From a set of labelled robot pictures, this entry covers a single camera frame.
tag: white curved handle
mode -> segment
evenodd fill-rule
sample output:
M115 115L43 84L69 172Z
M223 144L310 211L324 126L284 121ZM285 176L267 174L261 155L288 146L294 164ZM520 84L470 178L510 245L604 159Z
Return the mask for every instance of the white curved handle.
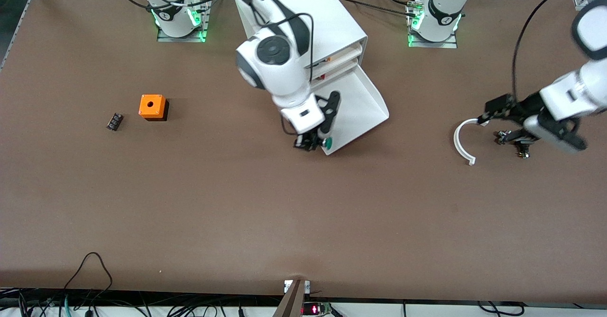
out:
M453 134L453 143L455 144L455 149L457 149L457 152L460 153L460 155L462 155L462 157L464 157L465 159L468 160L468 162L469 162L468 164L474 165L474 162L476 162L477 158L474 157L473 155L470 155L468 152L466 152L466 150L464 150L464 147L461 146L461 142L460 142L460 130L466 124L478 124L478 119L471 118L468 120L464 120L462 122L462 124L460 124L459 127L457 127L457 129L455 129L455 133ZM489 121L485 121L484 123L482 123L480 125L485 127L487 124L489 124Z

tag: round grey joint cover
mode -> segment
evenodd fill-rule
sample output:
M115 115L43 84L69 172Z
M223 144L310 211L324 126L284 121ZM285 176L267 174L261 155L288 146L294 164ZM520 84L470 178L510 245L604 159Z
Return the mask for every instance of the round grey joint cover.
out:
M282 36L266 37L258 45L258 58L265 64L285 64L289 56L289 43Z

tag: orange cube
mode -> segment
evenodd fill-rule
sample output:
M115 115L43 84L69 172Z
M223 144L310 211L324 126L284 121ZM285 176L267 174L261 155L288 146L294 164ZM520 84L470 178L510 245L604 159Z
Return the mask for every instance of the orange cube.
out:
M139 116L147 121L166 121L169 113L169 101L161 94L141 95Z

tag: white drawer unit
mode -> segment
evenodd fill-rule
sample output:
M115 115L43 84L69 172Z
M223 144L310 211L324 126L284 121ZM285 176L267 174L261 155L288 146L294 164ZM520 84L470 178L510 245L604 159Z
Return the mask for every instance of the white drawer unit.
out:
M308 13L314 18L312 90L325 98L332 91L341 95L340 110L331 133L332 147L323 148L329 155L389 116L384 99L360 67L367 34L340 0L280 1L294 13ZM250 37L260 26L247 4L240 0L236 0L236 4L247 37ZM301 16L301 19L310 23L309 17ZM302 58L309 59L308 53Z

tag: brown table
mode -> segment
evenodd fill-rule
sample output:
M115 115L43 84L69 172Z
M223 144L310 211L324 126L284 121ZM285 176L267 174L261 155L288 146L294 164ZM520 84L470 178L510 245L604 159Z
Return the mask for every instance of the brown table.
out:
M520 160L493 143L504 122L462 132L475 166L451 142L510 90L537 2L470 0L457 50L408 48L403 17L346 3L390 118L327 157L292 149L238 74L233 1L201 44L157 43L124 0L32 1L0 74L0 285L62 287L94 250L115 289L279 294L302 276L324 296L607 302L605 118L579 155L539 142ZM574 16L538 13L521 95L585 62ZM172 99L169 121L137 116L145 93ZM85 267L74 288L106 285Z

